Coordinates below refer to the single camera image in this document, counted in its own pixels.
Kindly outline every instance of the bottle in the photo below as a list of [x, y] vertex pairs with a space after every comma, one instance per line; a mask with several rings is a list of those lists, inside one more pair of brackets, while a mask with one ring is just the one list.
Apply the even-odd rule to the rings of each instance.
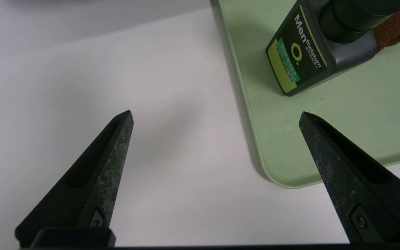
[[266, 52], [287, 96], [315, 87], [374, 57], [372, 29], [400, 0], [297, 0]]

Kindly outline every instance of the green label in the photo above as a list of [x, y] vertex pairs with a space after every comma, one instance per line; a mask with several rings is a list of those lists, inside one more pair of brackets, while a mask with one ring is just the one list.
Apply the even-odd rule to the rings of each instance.
[[282, 38], [279, 40], [279, 50], [281, 52], [281, 56], [287, 68], [288, 74], [291, 76], [294, 82], [297, 83], [300, 80], [300, 77], [292, 66], [291, 60], [289, 59], [288, 52], [286, 52], [285, 44], [283, 43]]

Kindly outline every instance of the logo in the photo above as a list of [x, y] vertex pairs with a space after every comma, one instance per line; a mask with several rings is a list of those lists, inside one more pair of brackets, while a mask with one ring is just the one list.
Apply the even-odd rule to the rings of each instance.
[[294, 58], [294, 60], [296, 60], [295, 64], [299, 65], [299, 61], [302, 60], [302, 51], [300, 49], [300, 45], [298, 45], [297, 43], [292, 43], [291, 44], [291, 54], [292, 54], [292, 57]]

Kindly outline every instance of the yellow label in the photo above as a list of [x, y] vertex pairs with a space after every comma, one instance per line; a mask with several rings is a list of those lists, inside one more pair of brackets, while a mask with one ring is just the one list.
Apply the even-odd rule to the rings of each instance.
[[287, 70], [285, 67], [285, 63], [282, 63], [283, 59], [281, 59], [280, 52], [278, 51], [279, 43], [277, 39], [273, 42], [271, 47], [268, 49], [269, 60], [271, 61], [271, 65], [273, 66], [274, 72], [276, 73], [277, 79], [279, 80], [279, 84], [281, 85], [283, 91], [285, 93], [290, 92], [295, 89], [297, 85], [294, 81], [288, 76]]

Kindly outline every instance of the bottle label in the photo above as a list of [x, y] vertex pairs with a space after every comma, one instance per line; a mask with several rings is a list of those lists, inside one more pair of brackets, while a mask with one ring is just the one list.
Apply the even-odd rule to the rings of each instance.
[[301, 5], [269, 47], [268, 57], [285, 93], [327, 69]]

